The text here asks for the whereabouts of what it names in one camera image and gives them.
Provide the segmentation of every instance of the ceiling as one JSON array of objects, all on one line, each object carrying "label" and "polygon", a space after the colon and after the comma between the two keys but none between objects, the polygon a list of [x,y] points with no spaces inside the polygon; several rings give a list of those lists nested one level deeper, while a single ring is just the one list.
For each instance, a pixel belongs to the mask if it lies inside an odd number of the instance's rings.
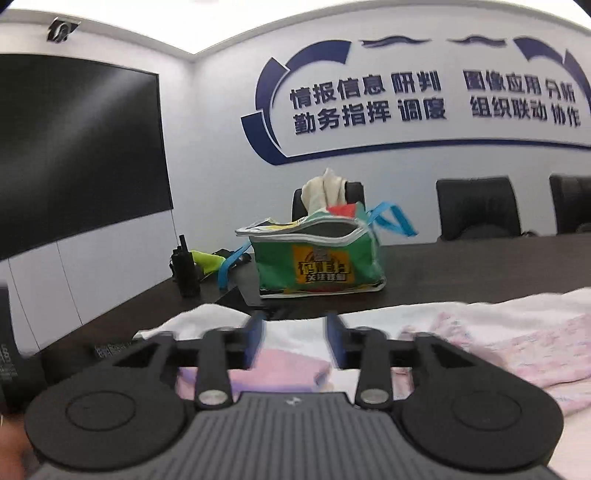
[{"label": "ceiling", "polygon": [[[542,10],[591,30],[574,0],[496,0]],[[591,0],[578,0],[591,4]],[[124,28],[195,54],[293,15],[351,0],[14,0],[10,8],[52,12]]]}]

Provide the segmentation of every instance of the yellow-green cloth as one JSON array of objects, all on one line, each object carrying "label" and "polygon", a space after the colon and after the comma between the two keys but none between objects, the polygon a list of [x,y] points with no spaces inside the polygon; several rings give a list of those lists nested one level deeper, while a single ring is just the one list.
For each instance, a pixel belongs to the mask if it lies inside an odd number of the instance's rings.
[{"label": "yellow-green cloth", "polygon": [[206,275],[211,272],[217,272],[225,260],[225,258],[219,255],[204,254],[195,250],[191,250],[191,255],[193,256],[193,261],[201,266],[203,273]]}]

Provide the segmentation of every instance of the circular black pad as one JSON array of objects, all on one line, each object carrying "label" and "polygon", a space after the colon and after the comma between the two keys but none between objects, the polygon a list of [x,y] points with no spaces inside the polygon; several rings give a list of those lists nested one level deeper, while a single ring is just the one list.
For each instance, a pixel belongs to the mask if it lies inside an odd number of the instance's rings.
[{"label": "circular black pad", "polygon": [[543,390],[481,368],[430,378],[405,401],[401,415],[409,437],[429,456],[486,473],[547,463],[564,424]]},{"label": "circular black pad", "polygon": [[43,392],[25,429],[52,463],[84,471],[127,468],[164,451],[185,423],[183,401],[148,371],[91,368]]}]

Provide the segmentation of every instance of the white wall panel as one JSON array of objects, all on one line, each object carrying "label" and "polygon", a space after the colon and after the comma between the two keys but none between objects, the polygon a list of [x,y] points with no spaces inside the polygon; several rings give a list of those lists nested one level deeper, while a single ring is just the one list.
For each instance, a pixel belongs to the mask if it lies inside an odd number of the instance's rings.
[{"label": "white wall panel", "polygon": [[43,348],[81,325],[56,244],[10,259],[22,308]]},{"label": "white wall panel", "polygon": [[82,323],[168,278],[168,260],[176,246],[170,212],[59,241]]}]

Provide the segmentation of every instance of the yellow label on bag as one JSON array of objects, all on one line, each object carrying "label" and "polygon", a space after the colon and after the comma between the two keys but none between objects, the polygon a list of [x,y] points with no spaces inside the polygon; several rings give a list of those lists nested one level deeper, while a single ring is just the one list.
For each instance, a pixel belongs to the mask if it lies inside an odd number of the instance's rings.
[{"label": "yellow label on bag", "polygon": [[315,282],[353,283],[355,278],[349,253],[345,250],[292,245],[295,281],[300,284]]}]

